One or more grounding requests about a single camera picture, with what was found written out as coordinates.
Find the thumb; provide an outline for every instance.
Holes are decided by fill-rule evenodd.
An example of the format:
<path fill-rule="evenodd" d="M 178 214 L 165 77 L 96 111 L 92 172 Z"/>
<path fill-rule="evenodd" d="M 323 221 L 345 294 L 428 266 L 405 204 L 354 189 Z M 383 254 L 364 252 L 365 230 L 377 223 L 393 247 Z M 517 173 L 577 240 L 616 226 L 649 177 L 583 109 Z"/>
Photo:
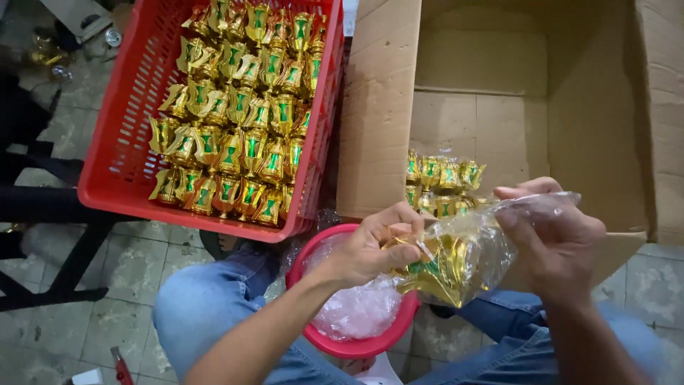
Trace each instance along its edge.
<path fill-rule="evenodd" d="M 394 245 L 378 253 L 386 269 L 403 267 L 421 259 L 420 249 L 414 245 Z"/>
<path fill-rule="evenodd" d="M 517 210 L 500 210 L 496 213 L 496 218 L 503 233 L 518 248 L 518 254 L 538 259 L 547 252 L 547 247 L 539 239 L 537 232 Z"/>

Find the red box cutter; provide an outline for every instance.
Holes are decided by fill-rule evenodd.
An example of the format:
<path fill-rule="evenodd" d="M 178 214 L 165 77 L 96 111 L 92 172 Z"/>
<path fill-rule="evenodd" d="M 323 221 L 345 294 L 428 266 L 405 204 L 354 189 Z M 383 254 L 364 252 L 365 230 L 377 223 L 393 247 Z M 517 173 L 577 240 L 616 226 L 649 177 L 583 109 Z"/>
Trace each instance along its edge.
<path fill-rule="evenodd" d="M 133 378 L 131 377 L 131 372 L 128 371 L 126 361 L 124 361 L 124 358 L 121 356 L 121 353 L 119 352 L 119 347 L 112 347 L 109 351 L 111 351 L 111 356 L 114 359 L 116 379 L 121 383 L 121 385 L 134 385 Z"/>

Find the person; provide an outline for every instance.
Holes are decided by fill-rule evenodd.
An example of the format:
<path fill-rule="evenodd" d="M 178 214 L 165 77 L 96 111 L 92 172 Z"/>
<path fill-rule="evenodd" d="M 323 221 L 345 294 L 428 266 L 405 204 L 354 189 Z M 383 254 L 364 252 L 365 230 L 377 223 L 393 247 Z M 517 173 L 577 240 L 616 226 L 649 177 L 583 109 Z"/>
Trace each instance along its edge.
<path fill-rule="evenodd" d="M 514 199 L 556 191 L 559 184 L 544 177 L 495 194 Z M 603 223 L 571 204 L 535 227 L 512 210 L 497 213 L 497 220 L 518 248 L 533 294 L 494 290 L 453 309 L 498 344 L 412 384 L 653 383 L 661 362 L 653 331 L 592 302 Z M 267 305 L 262 295 L 278 260 L 268 249 L 246 243 L 226 260 L 182 269 L 157 295 L 159 343 L 187 385 L 360 384 L 318 354 L 302 330 L 336 291 L 417 260 L 415 246 L 380 245 L 423 226 L 406 202 L 367 217 L 312 273 Z"/>

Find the jeans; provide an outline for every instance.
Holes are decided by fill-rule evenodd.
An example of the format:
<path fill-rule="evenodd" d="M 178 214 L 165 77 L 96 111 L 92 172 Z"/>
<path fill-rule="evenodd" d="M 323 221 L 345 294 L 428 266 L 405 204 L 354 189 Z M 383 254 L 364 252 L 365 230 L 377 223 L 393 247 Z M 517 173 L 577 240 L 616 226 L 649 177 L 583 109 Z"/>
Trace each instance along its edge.
<path fill-rule="evenodd" d="M 170 364 L 183 379 L 229 329 L 265 305 L 277 257 L 249 244 L 227 260 L 186 267 L 159 290 L 153 322 Z M 629 355 L 652 379 L 661 359 L 652 329 L 609 303 L 597 304 Z M 485 293 L 457 314 L 497 345 L 445 365 L 411 384 L 555 384 L 558 365 L 539 298 L 510 291 Z M 330 364 L 302 336 L 269 374 L 266 384 L 361 383 Z"/>

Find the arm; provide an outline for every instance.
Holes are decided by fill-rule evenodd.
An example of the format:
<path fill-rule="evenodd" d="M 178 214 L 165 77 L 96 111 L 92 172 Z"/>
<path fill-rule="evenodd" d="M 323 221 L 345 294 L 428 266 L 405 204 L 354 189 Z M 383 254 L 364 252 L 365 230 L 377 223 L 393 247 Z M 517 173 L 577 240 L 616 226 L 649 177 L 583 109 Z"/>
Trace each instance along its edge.
<path fill-rule="evenodd" d="M 544 309 L 564 383 L 650 384 L 591 299 L 578 306 L 545 303 Z"/>
<path fill-rule="evenodd" d="M 497 188 L 495 194 L 516 199 L 559 191 L 558 182 L 543 177 L 517 188 Z M 560 214 L 540 219 L 534 227 L 515 209 L 498 212 L 497 220 L 518 248 L 523 278 L 547 312 L 561 381 L 649 384 L 591 300 L 596 246 L 605 226 L 569 202 L 560 205 Z"/>
<path fill-rule="evenodd" d="M 422 231 L 423 225 L 423 219 L 406 202 L 367 217 L 311 273 L 229 330 L 190 369 L 184 384 L 262 384 L 330 296 L 343 288 L 364 285 L 391 267 L 418 260 L 420 251 L 415 246 L 382 250 L 380 245 L 392 236 Z"/>
<path fill-rule="evenodd" d="M 229 330 L 190 370 L 187 385 L 262 384 L 340 283 L 316 269 Z"/>

